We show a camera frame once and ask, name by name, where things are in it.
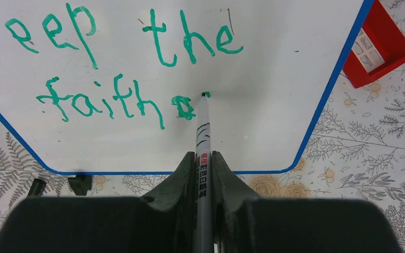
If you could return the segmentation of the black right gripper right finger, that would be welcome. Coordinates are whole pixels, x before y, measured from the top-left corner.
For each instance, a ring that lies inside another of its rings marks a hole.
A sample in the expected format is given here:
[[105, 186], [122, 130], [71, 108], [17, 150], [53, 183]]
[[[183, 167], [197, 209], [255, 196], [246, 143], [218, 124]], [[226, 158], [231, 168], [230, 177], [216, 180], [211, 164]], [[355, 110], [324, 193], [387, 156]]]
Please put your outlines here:
[[214, 241], [220, 252], [402, 252], [373, 203], [265, 198], [213, 152]]

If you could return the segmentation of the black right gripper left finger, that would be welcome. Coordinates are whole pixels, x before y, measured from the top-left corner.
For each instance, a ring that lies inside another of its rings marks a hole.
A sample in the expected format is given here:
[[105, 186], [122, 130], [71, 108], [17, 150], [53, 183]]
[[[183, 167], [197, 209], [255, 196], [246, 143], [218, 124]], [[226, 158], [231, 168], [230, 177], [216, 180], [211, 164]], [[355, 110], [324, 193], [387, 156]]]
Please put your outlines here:
[[0, 230], [0, 252], [192, 252], [195, 154], [140, 197], [28, 197]]

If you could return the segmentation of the green whiteboard marker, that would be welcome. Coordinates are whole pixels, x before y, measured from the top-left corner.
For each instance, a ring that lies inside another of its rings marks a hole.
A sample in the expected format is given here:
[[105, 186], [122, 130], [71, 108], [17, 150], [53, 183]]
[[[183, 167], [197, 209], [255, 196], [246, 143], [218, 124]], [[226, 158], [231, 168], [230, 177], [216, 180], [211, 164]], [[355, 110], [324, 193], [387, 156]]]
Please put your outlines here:
[[197, 114], [193, 252], [214, 251], [209, 97], [201, 94]]

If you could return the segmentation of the blue framed whiteboard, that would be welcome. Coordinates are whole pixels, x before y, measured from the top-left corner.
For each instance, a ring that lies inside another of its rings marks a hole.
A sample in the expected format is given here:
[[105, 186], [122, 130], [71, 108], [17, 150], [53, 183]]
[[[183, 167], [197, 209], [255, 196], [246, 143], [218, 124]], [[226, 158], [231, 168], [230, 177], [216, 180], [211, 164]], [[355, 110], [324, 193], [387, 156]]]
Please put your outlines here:
[[46, 170], [295, 167], [372, 1], [0, 1], [0, 121]]

